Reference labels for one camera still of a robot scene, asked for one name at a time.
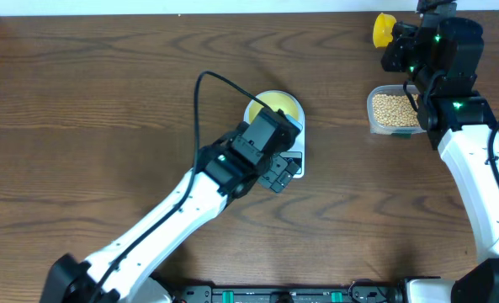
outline white backdrop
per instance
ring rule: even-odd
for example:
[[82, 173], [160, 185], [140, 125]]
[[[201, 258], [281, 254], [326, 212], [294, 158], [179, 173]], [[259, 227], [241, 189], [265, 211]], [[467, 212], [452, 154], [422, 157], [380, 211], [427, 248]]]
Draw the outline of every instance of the white backdrop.
[[[499, 0], [459, 0], [460, 10], [499, 10]], [[414, 11], [417, 0], [0, 0], [0, 16], [151, 13]]]

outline wood grain surface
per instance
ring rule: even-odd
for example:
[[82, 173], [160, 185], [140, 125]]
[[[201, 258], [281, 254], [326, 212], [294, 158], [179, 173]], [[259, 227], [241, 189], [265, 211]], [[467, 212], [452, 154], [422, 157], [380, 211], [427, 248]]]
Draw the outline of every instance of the wood grain surface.
[[[499, 117], [499, 12], [476, 88]], [[346, 284], [457, 279], [475, 266], [470, 223], [425, 135], [372, 135], [377, 13], [3, 18], [0, 22], [0, 302], [37, 301], [62, 254], [83, 259], [133, 226], [191, 164], [199, 72], [252, 93], [281, 89], [306, 114], [306, 173], [283, 194], [255, 186], [158, 269], [170, 281]], [[418, 22], [413, 13], [397, 19]], [[215, 79], [202, 143], [248, 100]]]

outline green tape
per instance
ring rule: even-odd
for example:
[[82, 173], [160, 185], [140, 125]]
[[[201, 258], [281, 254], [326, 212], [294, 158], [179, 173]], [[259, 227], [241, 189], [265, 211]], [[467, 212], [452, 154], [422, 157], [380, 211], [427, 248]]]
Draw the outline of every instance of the green tape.
[[234, 303], [234, 291], [223, 291], [223, 303]]
[[342, 292], [332, 292], [332, 303], [342, 302]]

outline plastic container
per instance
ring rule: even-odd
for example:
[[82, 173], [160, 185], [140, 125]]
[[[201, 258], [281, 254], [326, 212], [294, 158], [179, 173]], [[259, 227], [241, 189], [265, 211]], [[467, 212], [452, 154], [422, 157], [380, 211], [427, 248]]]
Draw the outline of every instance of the plastic container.
[[[411, 94], [419, 94], [415, 85], [408, 85], [406, 90]], [[373, 134], [391, 135], [391, 134], [419, 134], [425, 132], [421, 127], [401, 127], [401, 126], [385, 126], [374, 117], [373, 98], [377, 94], [386, 94], [390, 96], [404, 96], [402, 85], [384, 85], [375, 88], [367, 98], [367, 114], [369, 114], [370, 132]]]

